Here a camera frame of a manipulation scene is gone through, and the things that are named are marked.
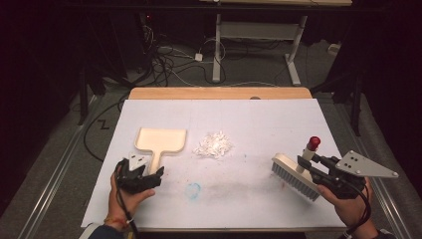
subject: wooden board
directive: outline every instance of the wooden board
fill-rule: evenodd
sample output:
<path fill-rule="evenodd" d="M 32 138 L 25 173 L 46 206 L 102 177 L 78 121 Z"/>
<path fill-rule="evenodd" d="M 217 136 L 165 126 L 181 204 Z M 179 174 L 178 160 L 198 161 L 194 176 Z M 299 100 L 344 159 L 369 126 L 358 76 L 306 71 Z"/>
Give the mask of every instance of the wooden board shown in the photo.
<path fill-rule="evenodd" d="M 306 88 L 134 88 L 130 100 L 311 99 Z"/>

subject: sleeve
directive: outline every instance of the sleeve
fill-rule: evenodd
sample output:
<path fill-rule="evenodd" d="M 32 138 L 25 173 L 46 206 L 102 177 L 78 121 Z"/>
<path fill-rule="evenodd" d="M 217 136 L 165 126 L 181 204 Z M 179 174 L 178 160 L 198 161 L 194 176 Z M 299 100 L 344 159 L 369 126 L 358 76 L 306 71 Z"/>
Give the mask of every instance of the sleeve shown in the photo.
<path fill-rule="evenodd" d="M 80 239 L 123 239 L 123 233 L 109 226 L 90 224 Z"/>

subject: brush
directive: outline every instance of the brush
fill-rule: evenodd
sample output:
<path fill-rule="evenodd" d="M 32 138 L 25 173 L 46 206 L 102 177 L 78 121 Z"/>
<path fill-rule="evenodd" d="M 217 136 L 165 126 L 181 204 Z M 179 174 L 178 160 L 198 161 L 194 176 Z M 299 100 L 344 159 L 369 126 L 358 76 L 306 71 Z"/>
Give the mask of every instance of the brush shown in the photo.
<path fill-rule="evenodd" d="M 302 158 L 310 161 L 316 154 L 319 144 L 320 139 L 317 136 L 312 136 L 304 149 Z M 317 186 L 313 183 L 310 172 L 284 154 L 276 153 L 273 157 L 273 171 L 310 200 L 315 201 L 319 197 Z"/>

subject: desk leg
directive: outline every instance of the desk leg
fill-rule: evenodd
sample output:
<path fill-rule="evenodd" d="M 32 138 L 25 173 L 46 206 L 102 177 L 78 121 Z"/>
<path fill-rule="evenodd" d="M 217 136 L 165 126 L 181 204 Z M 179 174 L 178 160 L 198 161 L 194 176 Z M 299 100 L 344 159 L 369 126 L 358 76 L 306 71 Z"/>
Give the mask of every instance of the desk leg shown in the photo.
<path fill-rule="evenodd" d="M 214 65 L 212 71 L 212 82 L 220 82 L 220 64 L 221 64 L 221 54 L 220 54 L 220 40 L 221 40 L 221 14 L 217 14 L 217 21 L 215 24 L 215 53 L 214 53 Z"/>
<path fill-rule="evenodd" d="M 304 32 L 305 23 L 307 22 L 308 16 L 303 16 L 301 18 L 301 23 L 298 26 L 298 29 L 295 34 L 295 40 L 293 42 L 293 48 L 290 54 L 285 54 L 286 64 L 288 66 L 288 70 L 292 79 L 292 83 L 294 86 L 298 87 L 301 85 L 301 80 L 299 79 L 298 71 L 296 70 L 294 59 L 296 52 L 299 47 L 299 43 L 301 42 L 302 33 Z"/>

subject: wrist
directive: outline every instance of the wrist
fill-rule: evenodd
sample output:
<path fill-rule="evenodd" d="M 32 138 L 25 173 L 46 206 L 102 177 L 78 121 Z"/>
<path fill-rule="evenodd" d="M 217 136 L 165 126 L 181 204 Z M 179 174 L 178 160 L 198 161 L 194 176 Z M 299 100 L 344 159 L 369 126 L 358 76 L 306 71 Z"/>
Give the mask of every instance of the wrist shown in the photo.
<path fill-rule="evenodd" d="M 352 234 L 354 239 L 371 239 L 378 236 L 378 230 L 372 220 L 367 220 L 363 225 L 359 226 Z"/>
<path fill-rule="evenodd" d="M 118 232 L 123 232 L 128 226 L 126 220 L 121 217 L 112 216 L 108 216 L 105 219 L 105 225 L 114 228 Z"/>

